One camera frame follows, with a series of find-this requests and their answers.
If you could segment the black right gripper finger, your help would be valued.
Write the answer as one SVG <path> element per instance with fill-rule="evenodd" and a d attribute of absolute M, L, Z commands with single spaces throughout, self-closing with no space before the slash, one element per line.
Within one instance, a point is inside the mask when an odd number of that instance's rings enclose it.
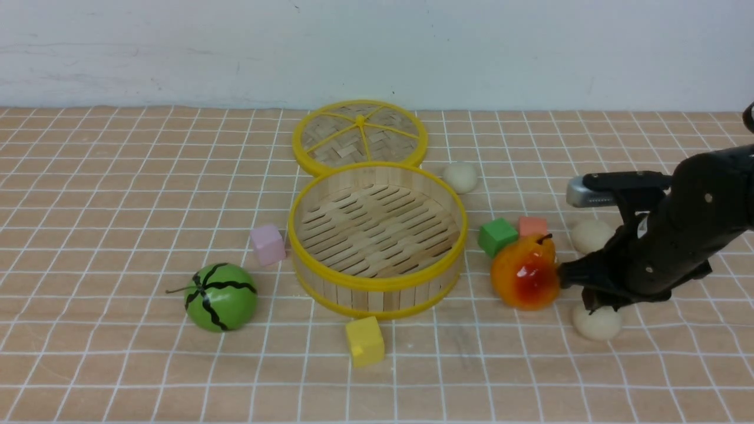
<path fill-rule="evenodd" d="M 582 289 L 582 301 L 588 312 L 596 312 L 604 307 L 612 312 L 619 311 L 619 297 L 613 293 L 585 287 Z"/>

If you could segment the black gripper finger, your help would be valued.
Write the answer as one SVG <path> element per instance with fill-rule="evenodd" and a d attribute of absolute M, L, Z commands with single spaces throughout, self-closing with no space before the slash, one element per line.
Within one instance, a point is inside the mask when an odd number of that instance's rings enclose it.
<path fill-rule="evenodd" d="M 563 289 L 579 286 L 592 290 L 611 290 L 613 282 L 604 258 L 579 258 L 560 263 L 558 281 Z"/>

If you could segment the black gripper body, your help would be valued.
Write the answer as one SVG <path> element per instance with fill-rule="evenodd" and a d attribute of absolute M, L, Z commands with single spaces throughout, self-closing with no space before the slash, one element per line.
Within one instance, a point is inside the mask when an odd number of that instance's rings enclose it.
<path fill-rule="evenodd" d="M 665 295 L 744 232 L 744 156 L 682 161 L 667 196 L 635 227 L 617 258 L 620 292 L 630 300 Z"/>

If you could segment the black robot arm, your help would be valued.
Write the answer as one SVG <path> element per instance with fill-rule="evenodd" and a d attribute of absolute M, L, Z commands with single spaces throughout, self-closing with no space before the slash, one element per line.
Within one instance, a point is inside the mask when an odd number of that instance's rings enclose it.
<path fill-rule="evenodd" d="M 673 174 L 590 173 L 569 181 L 577 208 L 619 208 L 605 245 L 558 267 L 560 286 L 582 288 L 587 310 L 664 302 L 712 271 L 709 258 L 753 226 L 752 145 L 693 155 Z"/>

